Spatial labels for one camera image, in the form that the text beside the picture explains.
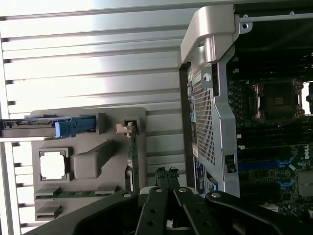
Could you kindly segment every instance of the gray plastic panel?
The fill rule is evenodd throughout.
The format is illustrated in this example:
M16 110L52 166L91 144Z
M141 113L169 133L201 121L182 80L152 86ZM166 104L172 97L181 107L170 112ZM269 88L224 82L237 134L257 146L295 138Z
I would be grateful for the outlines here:
M103 191L104 188L115 188L118 186L125 189L125 169L128 165L128 151L131 145L131 139L123 134L116 134L116 124L128 117L140 120L140 135L137 136L138 158L139 158L139 177L140 187L147 186L147 153L146 153L146 110L144 108L103 108L103 109L59 109L34 111L32 115L56 114L59 116L78 116L78 115L95 115L97 113L105 113L109 123L108 130L105 134L98 133L81 133L74 138L49 141L33 141L33 175L34 175L34 191L41 188L60 188L62 191ZM114 140L118 143L117 153L111 157L102 167L102 174L96 179L73 179L68 184L47 184L40 181L40 159L39 151L42 148L60 148L70 147L73 151L70 156L70 168L74 171L74 158L77 154L88 152L105 140ZM102 197L86 197L86 198L57 198L51 199L35 199L35 210L38 211L42 207L55 207L61 205L63 216L73 210L81 208L91 202L101 199Z

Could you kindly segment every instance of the silver metal frame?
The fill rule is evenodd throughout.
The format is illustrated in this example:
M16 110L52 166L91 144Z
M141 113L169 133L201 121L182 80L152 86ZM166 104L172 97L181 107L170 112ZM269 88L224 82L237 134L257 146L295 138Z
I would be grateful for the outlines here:
M190 61L201 43L206 62L218 61L238 38L237 21L231 4L206 6L196 11L180 45L182 63Z
M228 104L226 77L226 65L235 53L232 45L239 36L239 17L234 15L233 9L233 5L219 5L198 10L180 49L182 62L191 62L192 85L201 81L202 88L210 90L210 97L205 98L211 100L214 160L207 160L208 156L202 156L200 152L198 160L218 182L219 190L239 197L238 173L228 173L225 163L225 156L233 155L238 169L236 120ZM211 63L216 62L219 95L214 97L213 81L209 75L212 73Z

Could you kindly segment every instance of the perforated metal panel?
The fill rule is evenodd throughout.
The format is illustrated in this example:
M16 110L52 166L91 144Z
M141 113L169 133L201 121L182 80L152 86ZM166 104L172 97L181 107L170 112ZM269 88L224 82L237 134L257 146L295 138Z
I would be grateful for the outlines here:
M215 165L213 128L212 128L212 99L210 89L203 89L201 81L193 86L196 116L198 153Z

